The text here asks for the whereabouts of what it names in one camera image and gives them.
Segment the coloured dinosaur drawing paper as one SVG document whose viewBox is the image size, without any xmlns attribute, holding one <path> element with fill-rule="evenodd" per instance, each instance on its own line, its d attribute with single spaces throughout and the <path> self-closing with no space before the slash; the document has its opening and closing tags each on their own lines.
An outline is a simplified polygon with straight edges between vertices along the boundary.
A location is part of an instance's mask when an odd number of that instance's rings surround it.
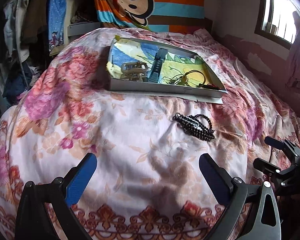
<svg viewBox="0 0 300 240">
<path fill-rule="evenodd" d="M 158 42 L 115 37 L 107 71 L 118 80 L 216 88 L 198 54 Z"/>
</svg>

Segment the light blue smart watch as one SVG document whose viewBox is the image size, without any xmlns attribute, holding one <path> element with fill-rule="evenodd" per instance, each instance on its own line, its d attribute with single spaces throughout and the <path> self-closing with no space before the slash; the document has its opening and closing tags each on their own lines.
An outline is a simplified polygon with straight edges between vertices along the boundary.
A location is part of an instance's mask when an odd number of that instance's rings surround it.
<svg viewBox="0 0 300 240">
<path fill-rule="evenodd" d="M 152 68 L 151 68 L 151 73 L 148 78 L 148 82 L 158 83 L 160 73 L 161 73 L 161 68 L 165 61 L 165 57 L 166 57 L 167 53 L 168 53 L 168 50 L 164 49 L 164 48 L 160 48 L 158 50 L 158 52 L 156 53 L 154 62 L 153 62 Z"/>
</svg>

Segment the hanging clothes on rack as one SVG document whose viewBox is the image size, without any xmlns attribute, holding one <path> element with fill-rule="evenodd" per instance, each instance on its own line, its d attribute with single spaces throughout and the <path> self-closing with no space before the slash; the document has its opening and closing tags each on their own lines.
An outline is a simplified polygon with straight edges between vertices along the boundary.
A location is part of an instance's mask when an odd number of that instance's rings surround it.
<svg viewBox="0 0 300 240">
<path fill-rule="evenodd" d="M 18 103 L 47 67 L 46 0 L 0 0 L 0 110 Z"/>
</svg>

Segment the pink window curtain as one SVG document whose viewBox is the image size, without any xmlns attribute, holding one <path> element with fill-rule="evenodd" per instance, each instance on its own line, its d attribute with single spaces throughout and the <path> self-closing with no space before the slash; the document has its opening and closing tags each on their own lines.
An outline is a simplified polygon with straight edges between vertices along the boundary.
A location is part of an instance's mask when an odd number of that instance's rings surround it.
<svg viewBox="0 0 300 240">
<path fill-rule="evenodd" d="M 296 29 L 295 40 L 289 50 L 288 63 L 288 87 L 300 89 L 300 16 L 297 11 L 293 12 Z"/>
</svg>

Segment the grey tray box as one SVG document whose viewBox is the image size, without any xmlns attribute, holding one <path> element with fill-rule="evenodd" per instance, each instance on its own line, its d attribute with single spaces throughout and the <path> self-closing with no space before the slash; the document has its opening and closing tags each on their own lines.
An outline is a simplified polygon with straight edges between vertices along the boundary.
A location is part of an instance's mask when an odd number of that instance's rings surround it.
<svg viewBox="0 0 300 240">
<path fill-rule="evenodd" d="M 209 65 L 208 65 L 208 69 L 209 69 L 209 73 L 212 75 L 212 81 L 216 85 L 216 88 L 193 88 L 193 87 L 179 86 L 179 85 L 155 84 L 155 83 L 150 83 L 150 82 L 125 81 L 125 80 L 118 80 L 118 79 L 112 78 L 110 76 L 110 74 L 108 73 L 109 78 L 110 78 L 109 88 L 110 88 L 110 90 L 115 90 L 115 91 L 120 91 L 120 92 L 178 94 L 178 95 L 191 95 L 191 96 L 195 96 L 198 98 L 206 97 L 206 98 L 220 99 L 220 98 L 222 98 L 222 96 L 224 96 L 227 93 L 226 88 L 224 87 L 221 80 L 217 77 L 217 75 L 210 68 Z"/>
</svg>

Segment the silver hair clip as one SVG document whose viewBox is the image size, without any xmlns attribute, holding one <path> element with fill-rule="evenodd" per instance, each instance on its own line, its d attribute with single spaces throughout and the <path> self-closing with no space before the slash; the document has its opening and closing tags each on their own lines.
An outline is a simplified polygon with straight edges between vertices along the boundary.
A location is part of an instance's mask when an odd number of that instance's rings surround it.
<svg viewBox="0 0 300 240">
<path fill-rule="evenodd" d="M 181 79 L 181 78 L 179 78 L 179 79 L 171 79 L 170 82 L 169 82 L 170 85 L 179 85 L 179 86 L 183 86 L 184 83 L 185 83 L 185 81 L 183 79 Z"/>
</svg>

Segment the grey shelf board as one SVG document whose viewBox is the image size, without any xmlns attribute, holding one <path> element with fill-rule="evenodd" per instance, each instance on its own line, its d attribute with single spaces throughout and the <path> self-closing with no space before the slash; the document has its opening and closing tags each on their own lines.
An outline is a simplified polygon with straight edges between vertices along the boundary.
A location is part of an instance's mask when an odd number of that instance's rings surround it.
<svg viewBox="0 0 300 240">
<path fill-rule="evenodd" d="M 72 23 L 68 26 L 68 37 L 70 36 L 82 36 L 90 31 L 101 27 L 100 22 L 79 22 Z"/>
</svg>

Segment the beige hair claw clip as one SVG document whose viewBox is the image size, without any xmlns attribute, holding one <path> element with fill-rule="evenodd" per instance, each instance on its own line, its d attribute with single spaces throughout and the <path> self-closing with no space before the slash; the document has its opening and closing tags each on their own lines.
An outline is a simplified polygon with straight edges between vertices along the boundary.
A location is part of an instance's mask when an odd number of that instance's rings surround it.
<svg viewBox="0 0 300 240">
<path fill-rule="evenodd" d="M 146 81 L 148 66 L 141 61 L 126 62 L 121 65 L 121 80 L 143 82 Z"/>
</svg>

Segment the window with bars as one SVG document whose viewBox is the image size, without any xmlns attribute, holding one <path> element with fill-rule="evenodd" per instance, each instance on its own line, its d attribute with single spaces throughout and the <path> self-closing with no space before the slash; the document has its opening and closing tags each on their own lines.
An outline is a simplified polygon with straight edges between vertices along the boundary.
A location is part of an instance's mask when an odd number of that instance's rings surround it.
<svg viewBox="0 0 300 240">
<path fill-rule="evenodd" d="M 290 49 L 297 33 L 295 11 L 297 8 L 290 0 L 260 0 L 255 34 Z"/>
</svg>

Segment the blue dotted hanging curtain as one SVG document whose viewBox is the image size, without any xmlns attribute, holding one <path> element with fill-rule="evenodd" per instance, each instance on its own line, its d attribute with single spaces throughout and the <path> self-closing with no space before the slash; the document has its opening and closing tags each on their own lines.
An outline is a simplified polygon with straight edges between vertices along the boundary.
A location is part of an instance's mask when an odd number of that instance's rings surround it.
<svg viewBox="0 0 300 240">
<path fill-rule="evenodd" d="M 49 0 L 48 7 L 48 41 L 49 52 L 64 45 L 64 19 L 66 15 L 66 0 Z"/>
</svg>

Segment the striped monkey blanket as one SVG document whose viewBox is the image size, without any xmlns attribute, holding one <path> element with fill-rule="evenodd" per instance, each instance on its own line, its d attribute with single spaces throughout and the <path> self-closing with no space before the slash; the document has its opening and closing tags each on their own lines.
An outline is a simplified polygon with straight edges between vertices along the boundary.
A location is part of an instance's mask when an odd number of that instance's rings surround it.
<svg viewBox="0 0 300 240">
<path fill-rule="evenodd" d="M 191 34 L 205 25 L 204 0 L 95 0 L 107 28 Z"/>
</svg>

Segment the black hair tie yellow bead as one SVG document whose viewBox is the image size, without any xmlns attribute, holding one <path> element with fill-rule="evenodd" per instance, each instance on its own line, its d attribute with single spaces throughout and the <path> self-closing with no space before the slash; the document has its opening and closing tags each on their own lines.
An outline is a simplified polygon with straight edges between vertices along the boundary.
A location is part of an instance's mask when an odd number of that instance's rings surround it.
<svg viewBox="0 0 300 240">
<path fill-rule="evenodd" d="M 183 86 L 187 87 L 202 87 L 206 81 L 207 78 L 203 72 L 200 70 L 190 70 L 186 72 L 185 74 L 179 75 L 176 79 L 183 79 L 185 81 Z"/>
</svg>

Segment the floral pink bed quilt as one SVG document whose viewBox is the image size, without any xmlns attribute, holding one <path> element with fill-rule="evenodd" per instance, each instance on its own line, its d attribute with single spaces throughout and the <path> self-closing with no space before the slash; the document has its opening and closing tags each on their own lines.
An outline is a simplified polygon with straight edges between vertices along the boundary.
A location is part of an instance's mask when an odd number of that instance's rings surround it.
<svg viewBox="0 0 300 240">
<path fill-rule="evenodd" d="M 227 89 L 221 105 L 104 90 L 115 36 L 198 53 Z M 257 157 L 280 168 L 266 136 L 300 146 L 300 118 L 204 29 L 192 35 L 98 29 L 68 45 L 0 121 L 0 232 L 14 239 L 27 181 L 50 183 L 86 153 L 97 169 L 73 211 L 93 239 L 201 239 L 217 203 L 198 165 L 208 153 L 232 176 L 260 184 Z"/>
</svg>

